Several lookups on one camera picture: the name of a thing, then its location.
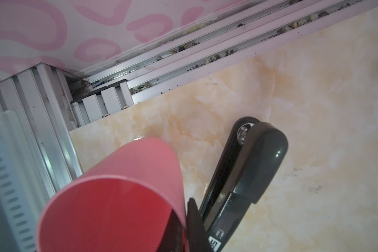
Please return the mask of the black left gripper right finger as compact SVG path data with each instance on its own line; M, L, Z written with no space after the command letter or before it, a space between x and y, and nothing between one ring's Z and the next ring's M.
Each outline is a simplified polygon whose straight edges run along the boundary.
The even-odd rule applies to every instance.
M194 198L188 201L187 235L190 252L213 251Z

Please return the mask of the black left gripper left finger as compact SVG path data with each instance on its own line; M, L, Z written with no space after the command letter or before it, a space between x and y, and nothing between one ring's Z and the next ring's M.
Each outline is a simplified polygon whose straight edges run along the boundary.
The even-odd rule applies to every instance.
M183 229L176 213L172 210L157 252L181 252Z

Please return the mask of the magenta plastic cup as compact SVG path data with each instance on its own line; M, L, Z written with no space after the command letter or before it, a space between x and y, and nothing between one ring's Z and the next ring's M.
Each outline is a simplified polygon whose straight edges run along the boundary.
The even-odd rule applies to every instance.
M118 148L50 199L36 229L36 249L157 252L172 210L187 252L180 163L162 139L142 138Z

